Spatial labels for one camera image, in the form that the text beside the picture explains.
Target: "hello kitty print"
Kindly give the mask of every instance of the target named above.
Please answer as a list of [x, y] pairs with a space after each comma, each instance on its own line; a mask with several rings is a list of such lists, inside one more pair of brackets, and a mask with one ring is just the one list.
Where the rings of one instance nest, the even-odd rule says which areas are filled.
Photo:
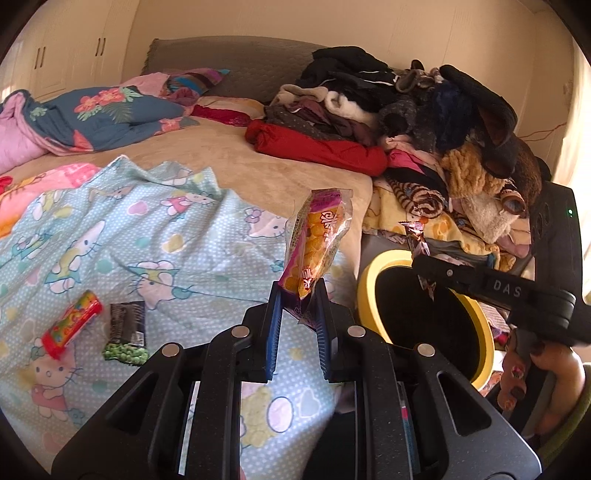
[[[103, 359], [110, 304], [145, 302], [150, 354], [168, 342], [207, 343], [267, 301], [284, 268], [285, 222], [220, 189], [211, 169], [144, 171], [123, 156], [78, 189], [33, 202], [0, 242], [0, 408], [36, 460], [49, 471], [137, 371]], [[354, 298], [339, 254], [326, 278], [336, 301]], [[53, 359], [39, 338], [85, 290], [103, 312]], [[284, 318], [273, 380], [242, 392], [246, 479], [299, 480], [334, 403], [314, 333]]]

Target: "candy wrapper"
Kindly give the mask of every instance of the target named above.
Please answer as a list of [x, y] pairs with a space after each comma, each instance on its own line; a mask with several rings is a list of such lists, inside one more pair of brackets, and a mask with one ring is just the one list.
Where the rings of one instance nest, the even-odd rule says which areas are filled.
[[111, 331], [103, 350], [105, 360], [143, 365], [148, 359], [145, 340], [146, 307], [143, 301], [111, 304]]
[[312, 190], [285, 229], [285, 270], [279, 279], [282, 302], [299, 323], [312, 329], [313, 319], [308, 312], [311, 292], [332, 265], [340, 241], [349, 230], [352, 196], [351, 190]]
[[80, 332], [82, 327], [102, 312], [103, 306], [98, 297], [86, 290], [78, 301], [70, 306], [62, 318], [55, 322], [41, 337], [45, 351], [52, 358], [59, 359], [68, 343]]
[[[400, 224], [406, 230], [408, 247], [413, 253], [413, 258], [416, 258], [418, 255], [427, 255], [430, 257], [431, 252], [423, 234], [424, 225], [421, 222], [400, 222]], [[421, 275], [418, 275], [418, 281], [421, 284], [421, 288], [429, 294], [431, 300], [434, 300], [435, 282], [427, 280]]]

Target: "pink blanket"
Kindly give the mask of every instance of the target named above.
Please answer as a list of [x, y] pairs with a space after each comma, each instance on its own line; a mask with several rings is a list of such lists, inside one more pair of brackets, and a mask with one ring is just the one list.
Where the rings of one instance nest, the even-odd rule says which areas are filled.
[[24, 102], [22, 93], [12, 95], [0, 112], [0, 174], [47, 153], [22, 115]]
[[41, 218], [59, 200], [63, 190], [78, 188], [99, 171], [99, 167], [90, 163], [62, 165], [23, 180], [0, 194], [0, 238], [12, 231], [14, 224], [20, 220], [33, 200], [37, 199], [33, 217]]

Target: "yellow bucket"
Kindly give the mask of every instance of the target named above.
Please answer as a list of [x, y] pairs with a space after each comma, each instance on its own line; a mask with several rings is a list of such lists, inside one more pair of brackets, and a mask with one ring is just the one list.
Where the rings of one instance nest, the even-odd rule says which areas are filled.
[[412, 263], [411, 252], [389, 250], [365, 268], [357, 287], [361, 324], [388, 343], [408, 348], [432, 344], [480, 390], [491, 377], [495, 349], [480, 305], [441, 287], [432, 302], [411, 270]]

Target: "pile of clothes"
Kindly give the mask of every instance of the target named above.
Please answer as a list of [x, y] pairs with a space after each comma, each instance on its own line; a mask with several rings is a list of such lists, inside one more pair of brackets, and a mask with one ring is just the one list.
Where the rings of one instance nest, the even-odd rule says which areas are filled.
[[313, 58], [249, 125], [257, 151], [376, 177], [367, 233], [402, 241], [400, 222], [418, 219], [446, 258], [508, 271], [528, 256], [550, 172], [505, 99], [451, 65], [392, 69], [359, 47]]

